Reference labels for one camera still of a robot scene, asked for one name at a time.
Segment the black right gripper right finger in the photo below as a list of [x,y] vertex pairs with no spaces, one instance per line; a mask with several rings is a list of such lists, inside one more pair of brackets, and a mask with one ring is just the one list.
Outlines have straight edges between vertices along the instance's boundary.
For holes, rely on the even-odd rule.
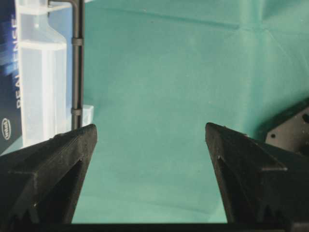
[[308,157],[214,123],[205,141],[228,222],[308,223]]

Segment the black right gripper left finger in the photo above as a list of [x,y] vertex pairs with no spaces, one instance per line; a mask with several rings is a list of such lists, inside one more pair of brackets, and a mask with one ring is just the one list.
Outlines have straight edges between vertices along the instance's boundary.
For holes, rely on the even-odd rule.
[[97,144],[94,124],[0,158],[0,222],[71,223]]

